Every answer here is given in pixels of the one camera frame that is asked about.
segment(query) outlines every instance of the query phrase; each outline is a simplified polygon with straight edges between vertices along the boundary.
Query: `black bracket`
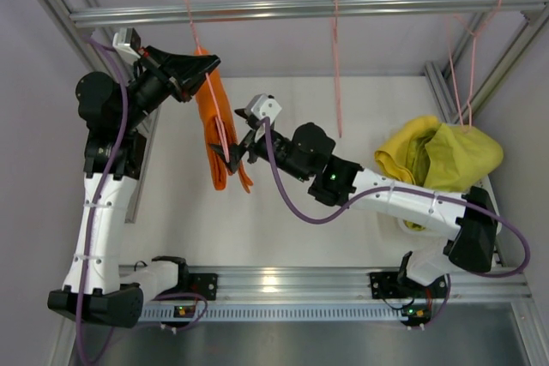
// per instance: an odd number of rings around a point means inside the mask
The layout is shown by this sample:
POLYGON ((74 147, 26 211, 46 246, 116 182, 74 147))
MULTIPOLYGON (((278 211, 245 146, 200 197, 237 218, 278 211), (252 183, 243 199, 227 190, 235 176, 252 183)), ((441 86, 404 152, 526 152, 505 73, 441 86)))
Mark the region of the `black bracket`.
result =
POLYGON ((190 291, 214 301, 217 298, 217 277, 216 273, 191 273, 190 291))
POLYGON ((442 299, 446 297, 448 286, 444 276, 436 279, 428 286, 420 285, 410 279, 402 280, 398 271, 385 271, 370 273, 371 296, 375 300, 410 299, 410 303, 404 303, 398 310, 406 317, 401 321, 404 326, 419 327, 431 320, 432 312, 424 305, 414 304, 415 299, 427 299, 427 291, 431 298, 442 299))
POLYGON ((448 287, 444 276, 441 276, 428 286, 412 281, 405 285, 397 281, 398 271, 370 273, 371 297, 375 300, 388 299, 426 299, 429 290, 431 298, 442 299, 446 296, 448 287))
POLYGON ((181 257, 159 256, 155 257, 153 261, 170 261, 178 265, 179 269, 178 283, 173 288, 162 292, 160 295, 193 292, 204 296, 207 300, 214 301, 216 299, 217 273, 189 273, 187 261, 181 257))

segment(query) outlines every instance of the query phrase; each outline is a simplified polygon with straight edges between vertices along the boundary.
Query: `pink string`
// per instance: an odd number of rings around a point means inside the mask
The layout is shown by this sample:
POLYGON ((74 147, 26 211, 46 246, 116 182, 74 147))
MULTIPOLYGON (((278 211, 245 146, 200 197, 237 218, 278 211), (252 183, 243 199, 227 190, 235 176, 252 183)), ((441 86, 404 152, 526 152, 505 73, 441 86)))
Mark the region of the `pink string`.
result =
MULTIPOLYGON (((490 13, 490 15, 486 18, 485 21, 482 22, 482 24, 479 26, 479 28, 476 31, 471 30, 471 28, 468 26, 468 24, 463 20, 463 18, 459 15, 453 15, 453 17, 459 21, 463 27, 465 27, 465 30, 468 31, 468 33, 473 36, 473 50, 471 51, 471 78, 469 81, 469 95, 467 97, 467 107, 469 109, 469 128, 467 131, 471 130, 473 127, 473 107, 471 106, 471 101, 473 100, 473 91, 474 91, 474 67, 475 67, 475 60, 477 56, 477 40, 488 26, 488 23, 493 19, 493 17, 496 15, 496 13, 501 9, 501 3, 503 0, 498 0, 498 6, 490 13)), ((455 79, 455 70, 454 70, 454 59, 452 57, 452 33, 451 33, 451 27, 449 24, 449 19, 446 16, 444 18, 444 25, 446 26, 446 44, 448 46, 448 57, 449 57, 449 68, 452 72, 452 83, 454 85, 454 95, 455 95, 455 102, 457 104, 457 113, 460 117, 460 125, 462 128, 465 128, 465 124, 463 123, 463 115, 462 115, 462 106, 460 104, 460 97, 459 93, 457 92, 457 80, 455 79)))
POLYGON ((332 25, 332 56, 334 58, 334 86, 335 86, 335 113, 337 116, 337 132, 340 138, 343 135, 343 119, 341 115, 341 85, 340 85, 340 56, 337 45, 337 18, 339 16, 339 2, 334 0, 335 3, 335 17, 330 22, 332 25))
MULTIPOLYGON (((190 12, 190 2, 189 0, 184 0, 185 6, 187 7, 187 15, 189 16, 189 25, 192 32, 192 36, 195 39, 196 49, 198 54, 202 55, 202 48, 200 47, 200 41, 198 40, 198 32, 196 31, 195 22, 192 20, 192 14, 190 12)), ((206 74, 206 82, 208 83, 209 92, 212 95, 212 100, 214 101, 215 106, 215 126, 217 127, 217 133, 220 137, 221 147, 223 147, 223 153, 225 154, 225 161, 229 162, 229 145, 226 141, 225 127, 221 121, 220 107, 217 104, 217 99, 215 98, 214 87, 212 86, 212 81, 209 79, 209 74, 206 74)))

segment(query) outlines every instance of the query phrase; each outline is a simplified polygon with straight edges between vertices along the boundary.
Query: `yellow cloth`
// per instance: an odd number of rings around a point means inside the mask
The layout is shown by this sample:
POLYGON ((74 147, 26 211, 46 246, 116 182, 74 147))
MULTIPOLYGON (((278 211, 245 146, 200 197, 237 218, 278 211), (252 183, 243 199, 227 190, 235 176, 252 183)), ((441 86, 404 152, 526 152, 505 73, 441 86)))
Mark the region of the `yellow cloth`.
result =
MULTIPOLYGON (((440 123, 434 116, 415 118, 374 154, 383 174, 428 189, 465 192, 504 159, 504 151, 476 128, 440 123)), ((407 222, 415 230, 423 227, 407 222)))
POLYGON ((374 154, 383 174, 400 182, 416 184, 412 171, 406 167, 408 147, 418 135, 428 129, 438 129, 439 125, 436 116, 417 117, 406 123, 374 154))

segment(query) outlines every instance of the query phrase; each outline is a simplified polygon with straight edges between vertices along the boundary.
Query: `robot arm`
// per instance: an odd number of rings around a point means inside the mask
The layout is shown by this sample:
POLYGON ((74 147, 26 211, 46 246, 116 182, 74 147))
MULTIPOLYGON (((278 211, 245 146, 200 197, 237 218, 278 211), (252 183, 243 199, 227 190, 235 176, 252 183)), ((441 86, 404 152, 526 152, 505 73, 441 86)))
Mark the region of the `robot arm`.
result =
POLYGON ((133 327, 142 305, 163 291, 178 291, 188 278, 184 259, 159 257, 145 269, 120 279, 118 257, 130 198, 141 175, 146 138, 137 126, 168 97, 188 102, 220 63, 217 56, 179 56, 148 46, 134 30, 123 29, 114 42, 120 55, 139 69, 128 86, 124 139, 97 204, 92 198, 117 138, 122 114, 120 86, 107 74, 85 75, 76 87, 78 114, 89 130, 84 162, 86 196, 75 255, 61 289, 51 291, 48 307, 75 318, 82 265, 88 260, 82 319, 89 323, 133 327), (91 249, 84 253, 87 217, 95 209, 91 249))
MULTIPOLYGON (((463 204, 438 199, 443 195, 493 210, 487 192, 472 188, 468 194, 436 193, 383 177, 334 156, 335 142, 314 123, 299 126, 291 140, 271 130, 272 141, 269 142, 263 119, 268 117, 274 125, 280 111, 276 100, 264 94, 256 96, 246 108, 236 110, 251 131, 239 145, 230 148, 230 163, 226 165, 229 170, 238 169, 245 153, 249 153, 250 163, 258 158, 268 161, 267 145, 272 144, 277 168, 302 182, 312 179, 308 193, 327 206, 342 207, 366 190, 389 187, 360 196, 351 207, 412 221, 440 235, 429 247, 404 256, 400 279, 412 287, 423 288, 440 276, 459 270, 490 271, 497 223, 463 204)), ((212 148, 222 155, 220 147, 212 148)))

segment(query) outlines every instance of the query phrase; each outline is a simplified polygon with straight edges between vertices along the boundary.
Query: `orange towel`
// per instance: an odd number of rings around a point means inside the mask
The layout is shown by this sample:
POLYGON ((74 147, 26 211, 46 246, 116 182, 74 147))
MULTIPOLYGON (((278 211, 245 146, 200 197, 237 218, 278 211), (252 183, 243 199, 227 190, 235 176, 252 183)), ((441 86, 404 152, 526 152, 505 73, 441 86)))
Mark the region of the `orange towel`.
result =
MULTIPOLYGON (((209 52, 206 49, 202 49, 203 55, 208 55, 209 52)), ((214 70, 210 75, 209 79, 212 81, 212 87, 214 88, 214 94, 217 99, 217 104, 220 108, 221 121, 223 122, 223 127, 225 128, 226 134, 226 143, 230 147, 233 143, 238 145, 237 131, 234 128, 234 121, 232 120, 232 111, 231 104, 229 99, 225 94, 225 89, 223 88, 223 83, 221 83, 220 71, 218 69, 214 70)), ((215 104, 212 99, 212 95, 209 91, 209 85, 205 81, 198 93, 195 95, 195 100, 198 104, 198 112, 200 113, 200 118, 204 124, 204 140, 206 141, 206 152, 208 153, 209 167, 212 171, 212 180, 214 182, 214 187, 216 190, 223 190, 226 187, 226 175, 229 172, 223 163, 223 160, 220 156, 215 153, 211 147, 210 143, 215 145, 220 145, 220 137, 217 132, 217 127, 215 125, 215 104)), ((242 187, 248 193, 250 193, 250 186, 254 183, 246 175, 244 171, 244 166, 242 163, 238 167, 238 177, 242 183, 242 187)))

